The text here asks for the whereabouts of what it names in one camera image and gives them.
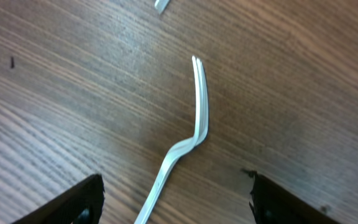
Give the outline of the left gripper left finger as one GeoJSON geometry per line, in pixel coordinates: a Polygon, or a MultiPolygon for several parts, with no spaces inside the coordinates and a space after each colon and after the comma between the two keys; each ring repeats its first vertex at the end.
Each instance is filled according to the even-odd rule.
{"type": "Polygon", "coordinates": [[[93,174],[14,224],[98,224],[103,205],[103,178],[93,174]]]}

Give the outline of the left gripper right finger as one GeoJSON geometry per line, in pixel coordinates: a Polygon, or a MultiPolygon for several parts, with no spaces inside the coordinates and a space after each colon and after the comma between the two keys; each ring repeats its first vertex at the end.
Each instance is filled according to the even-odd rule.
{"type": "Polygon", "coordinates": [[[253,179],[249,207],[257,224],[338,224],[257,171],[242,172],[253,179]]]}

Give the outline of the thin clear plastic fork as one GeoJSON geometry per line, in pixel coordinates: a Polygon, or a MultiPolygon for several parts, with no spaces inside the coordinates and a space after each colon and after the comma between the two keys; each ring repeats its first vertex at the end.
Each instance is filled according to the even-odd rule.
{"type": "Polygon", "coordinates": [[[165,10],[169,2],[170,0],[156,0],[154,7],[157,10],[157,12],[161,14],[165,10]]]}

